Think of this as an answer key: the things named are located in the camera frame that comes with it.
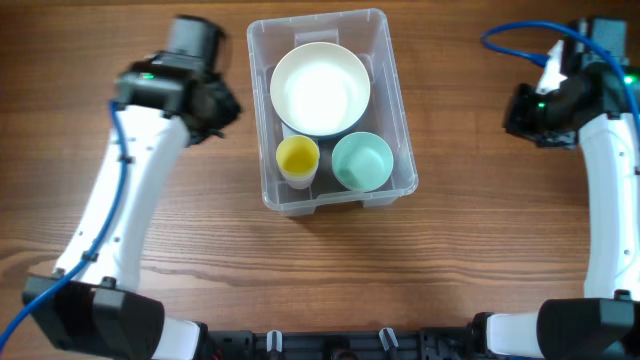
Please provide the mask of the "yellow cup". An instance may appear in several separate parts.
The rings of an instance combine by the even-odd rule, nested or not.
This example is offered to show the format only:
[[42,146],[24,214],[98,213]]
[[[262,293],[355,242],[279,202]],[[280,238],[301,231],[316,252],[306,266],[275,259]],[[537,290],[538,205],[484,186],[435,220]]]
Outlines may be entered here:
[[319,160],[318,145],[311,138],[303,135],[284,139],[276,149],[279,170],[287,176],[308,176],[317,170]]

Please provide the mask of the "cream beige bowl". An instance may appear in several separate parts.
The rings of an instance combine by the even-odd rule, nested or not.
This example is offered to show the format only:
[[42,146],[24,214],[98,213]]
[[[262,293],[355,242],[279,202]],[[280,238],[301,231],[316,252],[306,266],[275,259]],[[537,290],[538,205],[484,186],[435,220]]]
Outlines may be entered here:
[[363,109],[371,97],[364,63],[350,50],[312,42],[288,52],[276,65],[269,86],[275,110]]

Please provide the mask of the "mint green small bowl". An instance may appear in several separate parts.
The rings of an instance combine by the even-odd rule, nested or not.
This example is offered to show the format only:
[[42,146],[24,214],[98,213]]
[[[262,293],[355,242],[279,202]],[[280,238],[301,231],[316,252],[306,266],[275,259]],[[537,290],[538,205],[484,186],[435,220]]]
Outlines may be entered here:
[[335,145],[331,168],[336,179],[348,190],[370,192],[382,187],[394,168],[388,143],[371,132],[354,132]]

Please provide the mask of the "pale green cup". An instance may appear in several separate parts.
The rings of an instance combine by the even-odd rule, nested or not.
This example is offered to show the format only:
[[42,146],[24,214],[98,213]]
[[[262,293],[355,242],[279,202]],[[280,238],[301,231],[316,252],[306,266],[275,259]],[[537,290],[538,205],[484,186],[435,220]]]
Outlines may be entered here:
[[306,182],[306,181],[312,181],[313,178],[316,175],[316,172],[317,172],[316,169],[313,169],[313,170],[307,171],[307,172],[302,172],[302,173],[290,172],[290,171],[287,171],[285,169],[281,169],[280,170],[280,174],[283,176],[285,181],[286,182],[293,182],[293,183],[301,183],[301,182]]

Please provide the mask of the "pink cup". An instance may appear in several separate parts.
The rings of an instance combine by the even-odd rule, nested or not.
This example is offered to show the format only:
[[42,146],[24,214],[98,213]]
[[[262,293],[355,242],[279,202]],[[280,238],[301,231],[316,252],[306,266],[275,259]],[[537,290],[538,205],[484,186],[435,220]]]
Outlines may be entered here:
[[305,189],[311,186],[315,178],[315,175],[312,174],[307,177],[286,177],[286,184],[296,190]]

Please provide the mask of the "dark blue bowl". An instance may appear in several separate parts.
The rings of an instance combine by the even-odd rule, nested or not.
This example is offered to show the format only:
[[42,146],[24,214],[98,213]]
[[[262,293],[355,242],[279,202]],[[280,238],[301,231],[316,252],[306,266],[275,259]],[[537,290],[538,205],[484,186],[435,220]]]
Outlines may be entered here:
[[331,139],[357,127],[367,109],[301,108],[277,110],[276,113],[283,125],[297,134]]

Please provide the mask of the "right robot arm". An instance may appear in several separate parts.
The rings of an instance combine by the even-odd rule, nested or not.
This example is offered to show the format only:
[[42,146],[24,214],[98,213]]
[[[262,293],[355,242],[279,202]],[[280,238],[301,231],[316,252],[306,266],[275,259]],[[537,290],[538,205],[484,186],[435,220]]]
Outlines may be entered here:
[[579,148],[587,171],[590,246],[583,294],[536,311],[480,314],[469,348],[490,358],[635,359],[639,355],[639,70],[627,25],[587,17],[562,25],[536,85],[518,85],[507,133],[540,148]]

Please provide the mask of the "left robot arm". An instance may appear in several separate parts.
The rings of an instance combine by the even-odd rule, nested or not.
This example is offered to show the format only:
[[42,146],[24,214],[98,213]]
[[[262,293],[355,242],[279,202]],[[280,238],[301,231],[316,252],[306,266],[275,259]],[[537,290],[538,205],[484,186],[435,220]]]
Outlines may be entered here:
[[29,277],[22,318],[57,349],[110,359],[206,359],[203,323],[169,317],[138,291],[144,241],[164,183],[187,147],[218,137],[241,108],[216,68],[224,30],[175,17],[166,47],[116,79],[112,127],[93,190],[48,276]]

